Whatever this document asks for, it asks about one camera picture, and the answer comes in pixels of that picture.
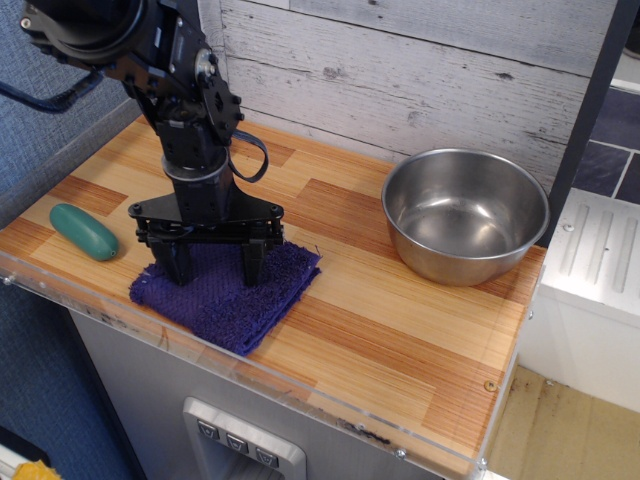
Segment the yellow object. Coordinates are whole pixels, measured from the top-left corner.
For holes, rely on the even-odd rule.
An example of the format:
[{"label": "yellow object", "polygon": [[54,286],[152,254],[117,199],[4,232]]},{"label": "yellow object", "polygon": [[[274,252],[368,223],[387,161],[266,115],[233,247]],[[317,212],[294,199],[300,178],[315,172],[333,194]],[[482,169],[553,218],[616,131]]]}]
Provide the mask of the yellow object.
[{"label": "yellow object", "polygon": [[42,463],[42,460],[38,460],[35,463],[19,465],[13,480],[62,480],[62,477]]}]

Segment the purple towel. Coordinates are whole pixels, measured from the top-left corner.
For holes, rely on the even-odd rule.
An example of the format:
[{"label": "purple towel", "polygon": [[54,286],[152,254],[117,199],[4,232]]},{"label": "purple towel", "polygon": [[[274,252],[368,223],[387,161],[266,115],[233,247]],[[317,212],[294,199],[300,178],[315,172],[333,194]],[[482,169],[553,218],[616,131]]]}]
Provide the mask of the purple towel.
[{"label": "purple towel", "polygon": [[131,285],[131,300],[238,355],[251,353],[320,273],[320,256],[293,243],[271,250],[261,282],[244,284],[239,245],[191,246],[193,280],[173,283],[157,263]]}]

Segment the bowl rim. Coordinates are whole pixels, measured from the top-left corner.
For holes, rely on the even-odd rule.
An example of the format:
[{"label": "bowl rim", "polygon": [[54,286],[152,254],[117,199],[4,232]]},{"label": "bowl rim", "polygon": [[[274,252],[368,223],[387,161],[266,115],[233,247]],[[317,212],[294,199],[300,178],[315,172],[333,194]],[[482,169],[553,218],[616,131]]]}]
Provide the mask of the bowl rim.
[{"label": "bowl rim", "polygon": [[[421,242],[418,242],[417,240],[415,240],[414,238],[410,237],[409,235],[407,235],[399,226],[398,224],[391,218],[391,215],[389,214],[389,209],[387,207],[387,190],[389,188],[389,184],[393,181],[393,178],[395,177],[395,175],[397,174],[397,172],[404,166],[416,162],[418,160],[422,160],[425,157],[430,157],[430,156],[434,156],[434,155],[438,155],[438,154],[442,154],[442,153],[464,153],[464,154],[473,154],[473,155],[482,155],[482,156],[486,156],[486,157],[490,157],[493,160],[497,160],[500,162],[504,162],[506,164],[508,164],[510,167],[515,168],[516,170],[518,170],[520,173],[522,173],[524,175],[524,177],[529,180],[529,182],[531,182],[531,184],[535,187],[535,189],[537,190],[537,192],[540,195],[540,198],[542,199],[543,202],[543,207],[544,207],[544,220],[542,221],[542,224],[540,226],[540,228],[536,231],[536,233],[525,243],[523,243],[521,246],[519,246],[518,248],[515,248],[513,250],[510,250],[508,252],[504,252],[504,253],[500,253],[498,255],[490,255],[490,256],[477,256],[477,257],[471,257],[471,256],[466,256],[466,255],[456,255],[453,253],[448,253],[448,252],[442,252],[440,250],[436,250],[433,247],[430,247],[428,245],[425,245]],[[540,182],[538,182],[538,180],[531,174],[529,173],[527,170],[525,170],[523,167],[521,167],[520,165],[512,162],[511,160],[508,160],[504,157],[501,157],[500,155],[496,155],[493,153],[488,153],[485,152],[483,150],[475,150],[475,149],[471,149],[471,148],[438,148],[438,149],[434,149],[434,150],[426,150],[424,152],[420,152],[417,153],[415,155],[411,155],[403,160],[401,160],[400,162],[398,162],[393,169],[389,172],[389,174],[387,175],[387,177],[385,178],[384,184],[382,185],[382,192],[381,192],[381,199],[382,199],[382,208],[384,210],[384,214],[387,217],[387,221],[393,225],[394,230],[402,235],[402,237],[404,237],[405,239],[407,239],[408,241],[410,241],[411,243],[424,248],[430,252],[433,252],[435,254],[438,255],[442,255],[451,259],[459,259],[459,260],[477,260],[477,261],[484,261],[484,260],[496,260],[496,259],[501,259],[501,258],[506,258],[506,257],[510,257],[512,255],[516,255],[522,251],[526,251],[529,248],[531,248],[533,246],[533,244],[535,244],[543,235],[544,233],[547,231],[547,228],[549,227],[549,223],[551,221],[551,209],[549,207],[549,198],[547,196],[547,193],[544,191],[544,188],[542,188],[542,185],[540,185]]]}]

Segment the wood grain surface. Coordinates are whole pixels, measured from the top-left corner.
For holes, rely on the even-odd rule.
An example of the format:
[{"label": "wood grain surface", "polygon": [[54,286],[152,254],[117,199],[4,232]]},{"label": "wood grain surface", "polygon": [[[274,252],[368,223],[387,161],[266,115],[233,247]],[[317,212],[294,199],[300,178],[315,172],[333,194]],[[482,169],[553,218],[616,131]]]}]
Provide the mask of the wood grain surface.
[{"label": "wood grain surface", "polygon": [[[108,310],[105,321],[115,318],[141,338],[155,336],[161,348],[171,343],[187,358],[202,363],[207,357],[245,373],[256,370],[252,363],[268,367],[284,383],[298,382],[299,388],[286,391],[298,401],[344,425],[364,422],[355,433],[368,440],[407,448],[437,471],[464,470],[458,456],[477,459],[482,453],[500,393],[486,385],[499,387],[509,369],[545,250],[532,248],[514,270],[478,287],[431,283],[401,262],[387,234],[380,191],[392,164],[255,124],[242,128],[265,141],[272,165],[262,181],[240,187],[284,206],[287,239],[322,255],[321,275],[249,363],[180,335],[166,319],[145,320],[161,317],[129,301],[131,282],[153,258],[137,242],[127,208],[172,190],[160,166],[159,141],[144,120],[0,232],[0,250],[9,254],[0,267],[18,277],[29,268],[31,276],[33,267],[42,270],[34,281],[46,285],[51,298],[66,292],[98,318]],[[238,142],[232,155],[245,172],[260,164],[260,152]],[[119,255],[97,263],[56,233],[48,214],[60,202],[85,209],[110,228],[121,242]],[[366,422],[359,410],[382,422]]]}]

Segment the metal vent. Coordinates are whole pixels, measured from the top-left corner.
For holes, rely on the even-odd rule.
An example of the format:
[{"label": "metal vent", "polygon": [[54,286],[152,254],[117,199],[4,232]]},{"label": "metal vent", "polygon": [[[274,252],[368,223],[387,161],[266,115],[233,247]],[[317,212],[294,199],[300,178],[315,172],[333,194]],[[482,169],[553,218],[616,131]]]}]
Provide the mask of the metal vent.
[{"label": "metal vent", "polygon": [[542,285],[639,316],[640,206],[571,190]]}]

